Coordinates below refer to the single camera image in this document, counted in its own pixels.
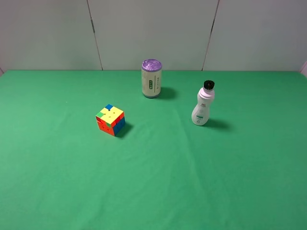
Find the colourful puzzle cube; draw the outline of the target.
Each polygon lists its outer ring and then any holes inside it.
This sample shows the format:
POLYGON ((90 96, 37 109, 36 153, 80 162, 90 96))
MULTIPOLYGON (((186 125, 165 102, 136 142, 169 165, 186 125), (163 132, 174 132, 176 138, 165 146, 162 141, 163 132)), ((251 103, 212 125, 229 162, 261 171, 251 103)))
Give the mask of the colourful puzzle cube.
POLYGON ((100 130, 116 136, 125 126, 124 111, 108 104, 95 115, 98 127, 100 130))

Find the white bottle with black brush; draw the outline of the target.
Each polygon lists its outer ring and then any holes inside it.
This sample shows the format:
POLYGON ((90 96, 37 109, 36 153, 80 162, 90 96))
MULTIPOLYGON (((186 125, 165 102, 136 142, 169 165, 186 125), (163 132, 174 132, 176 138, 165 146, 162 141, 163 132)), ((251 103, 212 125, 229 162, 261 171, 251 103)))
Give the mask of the white bottle with black brush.
POLYGON ((192 111, 191 119, 198 126, 203 126, 209 120, 210 105, 215 98, 214 86, 214 81, 206 80, 197 94, 197 104, 192 111))

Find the purple garbage bag roll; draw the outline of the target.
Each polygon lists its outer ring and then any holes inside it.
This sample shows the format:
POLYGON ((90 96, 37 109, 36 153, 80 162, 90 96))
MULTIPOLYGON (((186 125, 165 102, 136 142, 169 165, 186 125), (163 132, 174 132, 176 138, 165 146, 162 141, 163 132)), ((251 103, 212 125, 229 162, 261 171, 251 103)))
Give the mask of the purple garbage bag roll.
POLYGON ((162 63, 156 59, 142 62, 142 93, 147 98, 158 97, 161 92, 162 63))

